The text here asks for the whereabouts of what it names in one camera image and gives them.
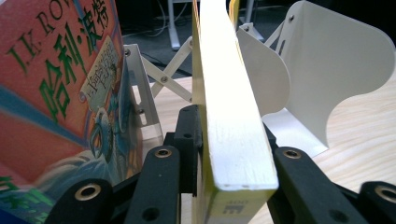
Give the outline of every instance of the book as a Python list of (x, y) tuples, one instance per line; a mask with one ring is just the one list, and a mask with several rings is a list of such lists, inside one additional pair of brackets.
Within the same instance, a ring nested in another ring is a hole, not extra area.
[(0, 1), (0, 209), (43, 223), (75, 183), (142, 166), (114, 0)]
[(224, 1), (193, 9), (192, 102), (204, 138), (193, 221), (248, 223), (278, 187), (271, 148)]

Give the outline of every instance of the red book cover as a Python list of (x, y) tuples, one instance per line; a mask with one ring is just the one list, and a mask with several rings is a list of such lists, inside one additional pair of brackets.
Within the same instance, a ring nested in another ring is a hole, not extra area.
[(141, 169), (114, 0), (0, 0), (0, 209), (45, 221), (73, 184)]

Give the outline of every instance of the wooden table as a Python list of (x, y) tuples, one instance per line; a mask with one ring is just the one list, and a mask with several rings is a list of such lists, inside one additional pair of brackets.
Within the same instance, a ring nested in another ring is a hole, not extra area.
[[(191, 91), (191, 78), (177, 82)], [(155, 98), (163, 133), (176, 128), (178, 110), (190, 103), (166, 88)], [(328, 122), (330, 149), (314, 158), (331, 181), (359, 191), (366, 181), (396, 185), (396, 73), (380, 89), (345, 100)], [(181, 222), (191, 223), (191, 197), (183, 195)], [(267, 206), (250, 223), (273, 223)]]

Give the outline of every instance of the white book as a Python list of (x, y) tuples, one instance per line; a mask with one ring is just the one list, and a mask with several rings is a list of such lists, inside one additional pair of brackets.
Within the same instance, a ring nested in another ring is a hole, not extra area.
[(271, 148), (226, 1), (193, 5), (192, 100), (204, 136), (193, 219), (248, 223), (278, 187)]

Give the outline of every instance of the screw hole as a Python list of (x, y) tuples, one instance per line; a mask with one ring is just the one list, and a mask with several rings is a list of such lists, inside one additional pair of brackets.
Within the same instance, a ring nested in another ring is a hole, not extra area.
[(128, 57), (129, 55), (131, 55), (131, 51), (130, 51), (129, 49), (126, 49), (124, 53), (125, 53), (125, 56), (126, 56), (126, 57)]
[(142, 218), (146, 221), (154, 221), (160, 216), (158, 208), (148, 208), (143, 212)]
[(98, 184), (91, 183), (80, 188), (76, 194), (75, 198), (79, 201), (88, 201), (96, 197), (101, 191), (101, 187)]
[(329, 214), (330, 217), (336, 222), (347, 223), (349, 220), (347, 215), (338, 210), (330, 210)]
[(165, 82), (167, 82), (168, 81), (168, 77), (161, 77), (161, 82), (162, 83), (165, 83)]
[(285, 155), (286, 157), (291, 158), (291, 159), (300, 159), (301, 158), (301, 154), (294, 150), (283, 151), (283, 155)]
[(396, 203), (396, 190), (387, 188), (384, 186), (377, 186), (375, 188), (376, 194), (378, 194), (382, 199), (385, 199), (391, 203)]
[(155, 156), (158, 158), (166, 158), (166, 157), (169, 157), (171, 154), (172, 154), (172, 151), (168, 150), (166, 148), (159, 149), (155, 152)]

